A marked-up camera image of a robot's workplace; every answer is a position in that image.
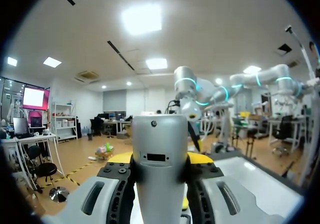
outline white table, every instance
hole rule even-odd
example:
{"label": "white table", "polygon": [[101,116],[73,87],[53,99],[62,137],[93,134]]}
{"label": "white table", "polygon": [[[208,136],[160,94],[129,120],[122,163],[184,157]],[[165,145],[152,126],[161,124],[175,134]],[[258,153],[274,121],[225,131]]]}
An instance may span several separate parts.
{"label": "white table", "polygon": [[22,138],[22,139],[18,139],[16,137],[14,137],[12,139],[2,139],[1,140],[3,147],[15,147],[15,151],[17,153],[17,158],[18,158],[21,170],[22,170],[23,177],[25,178],[29,187],[32,188],[33,190],[36,190],[36,184],[34,183],[32,176],[29,172],[29,169],[27,168],[27,162],[26,162],[26,159],[24,156],[25,151],[24,151],[23,145],[47,142],[49,156],[51,158],[51,162],[54,163],[53,158],[52,158],[52,152],[51,152],[50,145],[49,145],[50,140],[52,140],[54,143],[55,153],[56,153],[56,157],[57,157],[57,160],[59,163],[60,169],[58,169],[58,167],[57,167],[57,171],[64,176],[65,173],[63,171],[63,168],[62,168],[62,165],[60,162],[60,157],[59,157],[58,148],[57,148],[58,139],[55,134],[38,135],[38,136]]}
{"label": "white table", "polygon": [[[292,120],[291,124],[294,125],[294,131],[293,131],[293,138],[287,138],[287,141],[292,141],[292,146],[291,146],[291,153],[293,153],[299,146],[300,143],[300,139],[301,139],[301,133],[302,130],[301,128],[299,129],[299,126],[305,121],[305,118],[298,118],[298,120]],[[277,126],[277,128],[279,127],[280,123],[281,123],[281,119],[269,119],[269,145],[275,143],[276,141],[278,141],[278,139],[273,139],[272,138],[272,131],[273,131],[273,126]]]}

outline desk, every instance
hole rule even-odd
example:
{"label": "desk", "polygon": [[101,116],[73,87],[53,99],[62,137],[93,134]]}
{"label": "desk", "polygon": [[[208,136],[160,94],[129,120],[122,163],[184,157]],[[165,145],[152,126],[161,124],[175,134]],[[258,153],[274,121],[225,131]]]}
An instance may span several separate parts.
{"label": "desk", "polygon": [[56,153],[56,157],[60,166],[60,169],[58,169],[57,166],[57,171],[62,174],[63,176],[65,175],[61,162],[60,162],[60,157],[58,154],[58,149],[57,149],[57,136],[55,134],[51,134],[51,135],[38,135],[38,136],[33,136],[33,137],[28,137],[28,138],[22,138],[22,139],[18,139],[16,137],[12,138],[12,139],[2,139],[1,142],[3,144],[3,147],[15,147],[15,151],[17,153],[17,158],[22,170],[22,175],[25,178],[27,184],[29,185],[30,188],[32,188],[33,190],[36,190],[36,184],[34,183],[31,174],[29,172],[29,169],[27,168],[27,162],[25,159],[25,151],[23,149],[23,145],[24,144],[34,144],[34,143],[41,143],[41,142],[48,142],[48,151],[49,151],[49,156],[51,158],[51,162],[54,163],[53,158],[52,158],[52,152],[50,149],[50,145],[49,145],[49,141],[52,140],[54,143],[54,148],[55,148],[55,153]]}
{"label": "desk", "polygon": [[122,132],[125,124],[130,124],[131,121],[109,121],[109,120],[106,120],[103,122],[103,130],[105,130],[105,126],[106,125],[115,125],[116,126],[116,134],[117,135],[119,132]]}
{"label": "desk", "polygon": [[[294,125],[294,131],[293,131],[293,138],[287,138],[286,140],[288,141],[292,141],[292,146],[291,146],[291,153],[293,153],[299,146],[300,143],[300,139],[301,139],[301,133],[302,133],[302,129],[299,129],[299,134],[298,134],[298,128],[299,126],[304,122],[305,118],[298,118],[297,120],[292,120],[291,124]],[[269,145],[271,145],[272,143],[275,143],[276,141],[278,141],[278,139],[273,139],[272,138],[272,131],[273,131],[273,126],[277,126],[277,128],[279,127],[280,123],[281,123],[281,119],[269,119]]]}

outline electronic equipment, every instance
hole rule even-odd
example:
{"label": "electronic equipment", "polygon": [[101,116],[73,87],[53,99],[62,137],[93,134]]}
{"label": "electronic equipment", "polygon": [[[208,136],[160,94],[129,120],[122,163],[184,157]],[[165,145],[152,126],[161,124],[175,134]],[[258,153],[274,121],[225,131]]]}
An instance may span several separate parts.
{"label": "electronic equipment", "polygon": [[48,109],[49,90],[40,88],[24,88],[22,108],[46,111]]}
{"label": "electronic equipment", "polygon": [[29,133],[29,125],[26,118],[14,117],[13,118],[13,128],[15,136],[18,139],[31,137]]}
{"label": "electronic equipment", "polygon": [[42,127],[42,117],[31,116],[30,117],[30,127],[41,128]]}
{"label": "electronic equipment", "polygon": [[98,117],[104,118],[104,119],[109,119],[109,113],[100,113],[100,114],[98,114]]}

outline office chair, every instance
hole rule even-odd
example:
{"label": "office chair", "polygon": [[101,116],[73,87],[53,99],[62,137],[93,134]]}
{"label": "office chair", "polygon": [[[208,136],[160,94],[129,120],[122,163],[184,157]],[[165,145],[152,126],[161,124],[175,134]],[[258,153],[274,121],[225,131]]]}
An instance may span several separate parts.
{"label": "office chair", "polygon": [[[55,187],[52,175],[57,172],[57,166],[50,162],[42,163],[41,158],[41,149],[37,145],[33,145],[28,149],[28,157],[30,162],[33,164],[32,173],[35,174],[37,177],[45,177],[45,181],[47,182],[48,177],[50,178],[51,184],[53,188],[49,192],[49,197],[52,201],[56,203],[62,203],[67,200],[68,195],[70,194],[69,191],[63,186]],[[36,158],[39,158],[40,164],[36,165]]]}
{"label": "office chair", "polygon": [[112,132],[112,126],[111,125],[107,125],[106,126],[106,134],[107,134],[107,137],[106,138],[114,138],[112,135],[111,135],[111,132]]}
{"label": "office chair", "polygon": [[90,122],[91,122],[91,130],[92,130],[93,136],[101,136],[104,120],[96,116],[94,119],[90,119]]}
{"label": "office chair", "polygon": [[[279,129],[272,132],[272,135],[274,136],[274,138],[283,141],[283,140],[291,137],[291,135],[292,135],[292,124],[291,124],[292,119],[293,119],[292,115],[286,115],[286,116],[282,117],[281,123],[279,125]],[[275,147],[272,150],[272,153],[275,153],[275,152],[279,152],[280,157],[282,157],[283,154],[287,154],[287,155],[289,154],[287,148],[285,148],[283,146]]]}

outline wall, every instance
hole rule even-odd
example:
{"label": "wall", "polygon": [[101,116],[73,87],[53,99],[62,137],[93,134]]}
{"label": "wall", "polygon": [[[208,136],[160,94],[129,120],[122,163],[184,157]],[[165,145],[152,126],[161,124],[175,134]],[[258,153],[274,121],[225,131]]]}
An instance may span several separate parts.
{"label": "wall", "polygon": [[103,93],[82,88],[76,83],[55,78],[50,85],[50,103],[76,101],[81,127],[91,126],[90,119],[103,112]]}
{"label": "wall", "polygon": [[26,76],[22,76],[17,73],[8,72],[5,70],[1,72],[1,76],[4,78],[8,78],[10,80],[14,80],[14,81],[18,81],[18,82],[22,82],[30,85],[42,87],[42,88],[48,88],[51,84],[47,80],[28,78]]}
{"label": "wall", "polygon": [[125,111],[127,90],[110,90],[103,92],[103,111]]}
{"label": "wall", "polygon": [[175,98],[173,89],[150,87],[146,89],[128,89],[126,92],[126,113],[140,115],[143,111],[165,112],[168,102]]}

